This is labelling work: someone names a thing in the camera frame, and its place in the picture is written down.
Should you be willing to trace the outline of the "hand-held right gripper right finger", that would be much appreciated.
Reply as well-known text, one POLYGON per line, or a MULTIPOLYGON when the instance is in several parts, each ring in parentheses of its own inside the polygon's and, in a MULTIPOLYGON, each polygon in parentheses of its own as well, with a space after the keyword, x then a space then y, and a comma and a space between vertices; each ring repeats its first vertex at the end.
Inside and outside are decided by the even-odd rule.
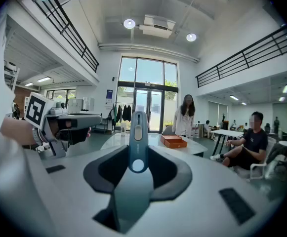
POLYGON ((189 187, 177 198, 152 201, 153 177, 127 170, 120 182, 120 217, 128 237, 246 237, 257 236, 281 203, 267 196, 230 169, 205 158, 159 147, 188 164, 189 187), (239 223, 220 192, 236 191, 253 211, 239 223))

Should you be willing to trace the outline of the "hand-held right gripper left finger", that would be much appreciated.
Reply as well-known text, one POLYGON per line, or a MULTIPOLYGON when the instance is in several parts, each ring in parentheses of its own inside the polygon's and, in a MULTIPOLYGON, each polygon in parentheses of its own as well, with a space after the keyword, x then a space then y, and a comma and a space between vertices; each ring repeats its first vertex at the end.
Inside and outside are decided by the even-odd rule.
POLYGON ((99 158, 110 157, 126 149, 111 147, 75 157, 41 160, 38 153, 25 150, 32 181, 54 228, 53 237, 122 237, 94 220, 106 209, 110 193, 96 191, 84 179, 84 169, 99 158))

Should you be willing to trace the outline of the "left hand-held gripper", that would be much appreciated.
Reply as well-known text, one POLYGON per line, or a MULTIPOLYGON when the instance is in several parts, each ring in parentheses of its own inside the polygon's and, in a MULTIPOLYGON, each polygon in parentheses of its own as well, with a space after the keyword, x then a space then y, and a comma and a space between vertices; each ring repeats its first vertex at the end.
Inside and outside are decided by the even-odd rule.
POLYGON ((85 141, 90 127, 100 124, 102 117, 93 114, 70 114, 62 102, 55 102, 32 92, 25 111, 25 120, 33 126, 35 142, 40 146, 48 143, 53 155, 60 158, 66 155, 71 145, 85 141), (71 128, 62 130, 69 132, 69 141, 58 140, 53 136, 49 122, 54 119, 71 121, 71 128))

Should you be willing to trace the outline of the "person's left hand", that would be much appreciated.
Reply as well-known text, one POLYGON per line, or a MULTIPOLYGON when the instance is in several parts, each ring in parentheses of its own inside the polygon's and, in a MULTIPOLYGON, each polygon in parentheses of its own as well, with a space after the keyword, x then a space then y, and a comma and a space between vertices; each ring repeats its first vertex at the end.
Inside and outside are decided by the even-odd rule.
POLYGON ((68 131, 62 131, 72 127, 71 121, 68 119, 54 119, 49 122, 49 126, 53 136, 62 141, 69 141, 70 135, 68 131))

